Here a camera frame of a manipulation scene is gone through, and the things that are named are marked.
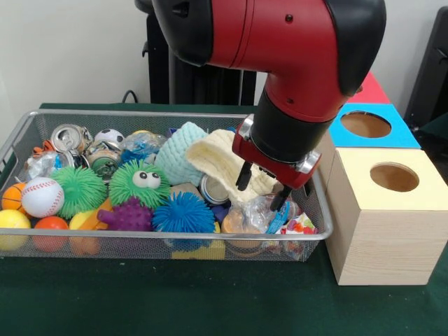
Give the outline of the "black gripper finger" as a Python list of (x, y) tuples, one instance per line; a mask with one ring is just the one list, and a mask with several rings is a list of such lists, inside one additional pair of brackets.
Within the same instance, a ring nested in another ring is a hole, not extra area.
[(247, 189), (252, 176), (251, 171), (252, 166), (253, 166), (252, 162), (245, 162), (243, 164), (236, 181), (236, 186), (239, 191), (245, 191), (245, 189)]
[(270, 210), (271, 211), (279, 211), (282, 206), (284, 205), (284, 203), (286, 202), (286, 200), (288, 199), (288, 197), (290, 196), (291, 192), (292, 192), (292, 188), (290, 188), (287, 185), (283, 185), (281, 183), (277, 183), (274, 187), (273, 187), (273, 200), (272, 203), (270, 204)]

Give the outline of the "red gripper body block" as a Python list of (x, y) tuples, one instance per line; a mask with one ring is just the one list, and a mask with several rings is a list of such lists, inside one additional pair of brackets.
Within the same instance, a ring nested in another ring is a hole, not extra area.
[(279, 162), (264, 155), (253, 142), (245, 140), (240, 134), (234, 136), (232, 151), (244, 162), (258, 165), (278, 182), (292, 189), (298, 189), (308, 182), (321, 160), (321, 154), (312, 150), (299, 162)]

